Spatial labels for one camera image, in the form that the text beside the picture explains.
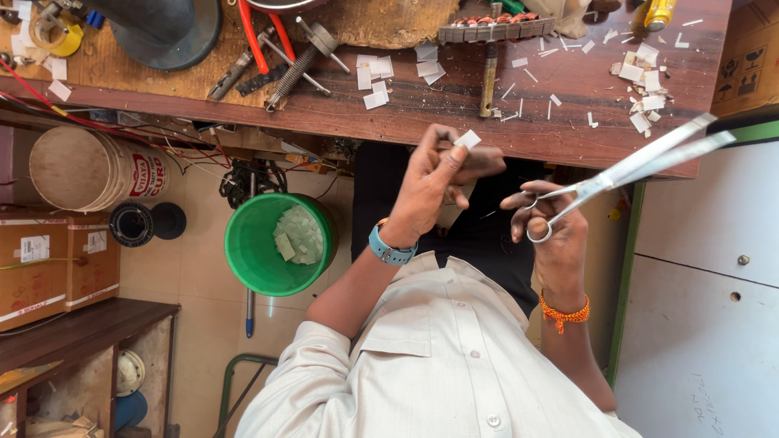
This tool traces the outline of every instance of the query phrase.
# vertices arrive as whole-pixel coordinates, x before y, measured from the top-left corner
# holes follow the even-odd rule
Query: scissor blade
[[[601,172],[596,178],[607,186],[605,187],[607,190],[618,187],[619,185],[617,185],[616,182],[620,182],[630,177],[637,169],[650,163],[655,158],[660,157],[664,152],[670,150],[682,141],[687,140],[692,134],[707,127],[714,120],[717,120],[717,117],[712,114],[701,114],[630,154],[624,160]]]
[[[690,144],[677,147],[669,152],[646,163],[644,166],[633,172],[630,176],[617,182],[614,187],[619,187],[649,175],[654,175],[667,168],[672,168],[677,164],[690,161],[693,158],[708,154],[712,150],[719,149],[726,144],[735,142],[735,137],[729,131],[717,132],[706,138],[696,140]]]

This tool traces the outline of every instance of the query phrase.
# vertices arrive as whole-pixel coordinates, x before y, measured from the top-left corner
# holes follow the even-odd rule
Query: tiled floor
[[[332,175],[291,172],[289,190],[310,196],[321,195],[333,181]],[[170,422],[181,425],[181,436],[209,437],[217,428],[224,369],[241,353],[277,357],[303,320],[305,309],[332,284],[351,262],[352,182],[339,179],[320,198],[339,216],[340,241],[330,268],[308,289],[291,297],[256,296],[255,335],[245,334],[246,289],[233,276],[223,251],[223,236],[233,210],[217,191],[220,179],[190,167],[177,177],[164,201],[178,204],[187,215],[187,229],[181,238],[158,238],[139,248],[122,248],[120,296],[158,302],[178,302],[182,310],[176,323]],[[616,204],[607,194],[587,204],[590,221],[587,291],[592,302],[590,330],[596,358],[608,363],[612,321],[628,217],[618,222],[606,218]],[[539,343],[538,310],[527,336]],[[257,370],[257,365],[239,363],[231,389],[231,404]],[[245,405],[261,389],[272,370],[266,367],[257,384],[236,411],[227,428],[233,436]]]

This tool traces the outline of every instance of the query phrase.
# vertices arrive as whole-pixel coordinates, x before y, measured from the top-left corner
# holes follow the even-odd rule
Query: blue watch
[[[373,227],[373,231],[371,231],[371,235],[368,237],[368,246],[371,247],[371,251],[373,251],[373,253],[384,263],[403,266],[414,258],[414,254],[417,253],[417,248],[419,248],[419,241],[417,240],[410,249],[390,248],[386,243],[382,242],[382,239],[379,237],[379,226],[384,225],[386,222],[387,219],[382,219]]]

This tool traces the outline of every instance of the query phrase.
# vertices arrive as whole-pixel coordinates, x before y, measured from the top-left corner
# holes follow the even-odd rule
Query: cardboard box
[[[779,103],[779,3],[755,0],[731,12],[711,112],[730,115]]]
[[[0,332],[119,292],[106,213],[0,214],[0,267],[32,260],[48,261],[0,270]]]

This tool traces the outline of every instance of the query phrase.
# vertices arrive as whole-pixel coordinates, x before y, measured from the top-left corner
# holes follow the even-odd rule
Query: green bucket
[[[276,223],[295,204],[308,210],[322,230],[318,263],[285,262],[276,249]],[[330,266],[337,249],[333,216],[318,200],[297,193],[263,193],[251,198],[233,213],[224,231],[224,253],[233,274],[247,288],[272,297],[297,294],[310,286]]]

